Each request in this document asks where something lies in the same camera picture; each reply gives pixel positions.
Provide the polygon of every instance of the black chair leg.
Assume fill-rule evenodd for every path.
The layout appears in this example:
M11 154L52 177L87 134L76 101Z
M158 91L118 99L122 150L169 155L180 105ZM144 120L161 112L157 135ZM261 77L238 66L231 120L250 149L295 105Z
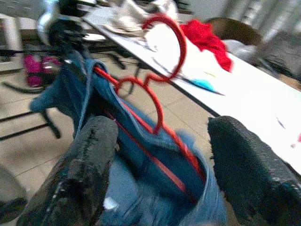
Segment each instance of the black chair leg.
M42 117L46 121L47 125L50 127L51 131L54 133L55 137L57 139L61 138L61 133L59 129L54 125L54 123L51 121L51 119L47 115L47 111L42 111L41 112Z

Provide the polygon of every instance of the magenta object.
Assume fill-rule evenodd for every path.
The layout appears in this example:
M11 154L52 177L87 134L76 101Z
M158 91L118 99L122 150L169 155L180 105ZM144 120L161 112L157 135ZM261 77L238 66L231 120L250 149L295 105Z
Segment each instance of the magenta object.
M26 55L24 66L28 74L42 72L41 62L37 62L33 55Z
M43 83L43 80L40 76L38 75L29 75L27 77L27 84L30 86L30 87L39 87L41 86Z
M26 55L24 58L24 67L28 74L27 84L30 87L39 87L43 85L43 74L53 74L59 70L60 62L52 56L41 57L37 60L35 55Z

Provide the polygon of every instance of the wall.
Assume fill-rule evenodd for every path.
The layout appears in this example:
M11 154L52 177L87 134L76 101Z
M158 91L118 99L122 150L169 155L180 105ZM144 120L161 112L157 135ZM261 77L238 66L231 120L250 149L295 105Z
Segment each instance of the wall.
M189 10L202 21L222 16L229 0L186 0L190 4Z

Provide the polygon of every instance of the white table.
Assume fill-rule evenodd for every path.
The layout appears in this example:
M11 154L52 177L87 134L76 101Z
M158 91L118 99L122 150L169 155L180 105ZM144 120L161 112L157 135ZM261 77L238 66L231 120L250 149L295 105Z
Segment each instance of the white table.
M96 8L84 18L84 21L138 60L146 63L154 72L168 75L166 70L153 60L154 52L102 27L111 16L111 8ZM280 125L276 117L279 111L282 111L283 115L284 109L287 110L285 114L288 117L293 117L293 112L290 112L290 109L293 110L291 105L301 106L301 92L233 55L230 55L230 58L234 62L234 67L233 83L228 84L232 90L229 95L218 95L177 78L173 79L172 85L213 116L228 115L242 122L301 174L301 149L297 152L290 148L287 130Z

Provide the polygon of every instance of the hanger hook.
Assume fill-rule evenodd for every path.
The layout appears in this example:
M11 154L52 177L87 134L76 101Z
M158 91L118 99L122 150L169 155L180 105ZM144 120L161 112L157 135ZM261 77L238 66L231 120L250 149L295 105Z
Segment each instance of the hanger hook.
M179 25L172 18L170 18L166 14L157 13L157 14L155 14L155 16L153 16L145 21L144 25L142 26L142 29L148 28L154 22L163 22L173 30L173 32L175 33L175 35L177 37L177 40L179 41L179 45L180 45L180 60L179 60L177 67L171 73L171 76L158 77L154 73L149 73L145 79L145 82L144 82L145 84L148 84L149 80L154 80L154 81L158 81L158 82L169 82L172 78L174 78L178 74L179 70L181 69L181 67L184 63L184 60L185 60L186 54L187 54L185 34L181 30Z

